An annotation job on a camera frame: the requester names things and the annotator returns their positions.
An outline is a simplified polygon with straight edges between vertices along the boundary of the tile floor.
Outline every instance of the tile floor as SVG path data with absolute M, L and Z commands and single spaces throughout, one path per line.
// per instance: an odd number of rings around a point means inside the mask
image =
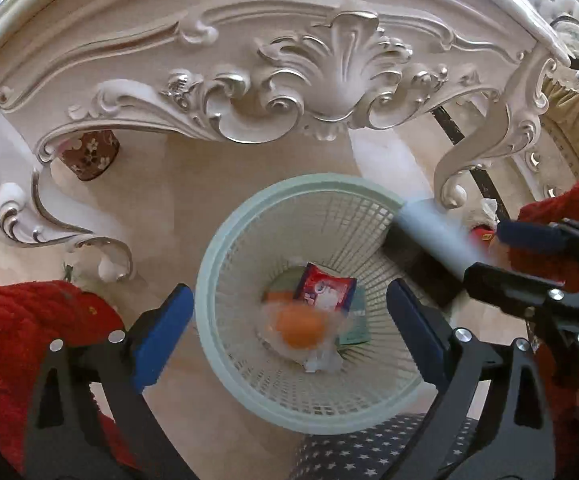
M 450 113 L 466 134 L 476 124 L 469 108 L 450 107 Z M 128 325 L 158 307 L 178 282 L 194 285 L 214 231 L 258 190 L 290 176 L 332 171 L 361 174 L 405 198 L 427 198 L 434 166 L 451 146 L 430 114 L 396 131 L 354 132 L 329 143 L 303 136 L 258 146 L 129 131 L 117 136 L 120 155 L 95 181 L 82 183 L 60 164 L 53 171 L 70 195 L 117 215 L 131 229 L 138 275 L 105 290 Z M 532 201 L 511 164 L 496 162 L 490 174 L 510 214 Z M 481 196 L 471 176 L 463 175 L 461 183 L 469 194 L 467 207 L 476 204 Z M 24 250 L 0 243 L 0 284 L 57 279 L 62 262 L 60 247 Z M 524 334 L 522 322 L 475 301 L 457 322 L 492 342 Z M 484 391 L 479 389 L 473 415 Z M 286 478 L 301 435 L 241 407 L 211 372 L 193 328 L 145 397 L 202 480 Z M 422 392 L 409 410 L 424 411 L 432 398 L 433 391 Z

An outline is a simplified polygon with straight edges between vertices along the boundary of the carved table apron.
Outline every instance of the carved table apron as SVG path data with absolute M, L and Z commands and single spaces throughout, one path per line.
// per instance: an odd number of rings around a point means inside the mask
M 541 82 L 554 58 L 567 62 L 523 0 L 28 5 L 33 16 L 0 46 L 0 236 L 99 246 L 101 273 L 120 278 L 134 270 L 123 226 L 52 180 L 50 162 L 70 136 L 129 128 L 244 143 L 327 140 L 483 92 L 492 102 L 485 125 L 435 171 L 436 198 L 451 208 L 465 201 L 457 174 L 537 140 Z

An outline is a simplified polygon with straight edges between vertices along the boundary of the red snack wrapper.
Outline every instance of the red snack wrapper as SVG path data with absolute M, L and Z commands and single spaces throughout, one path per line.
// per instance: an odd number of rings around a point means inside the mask
M 356 278 L 336 278 L 314 264 L 307 264 L 294 298 L 319 310 L 338 311 L 347 316 L 355 290 Z

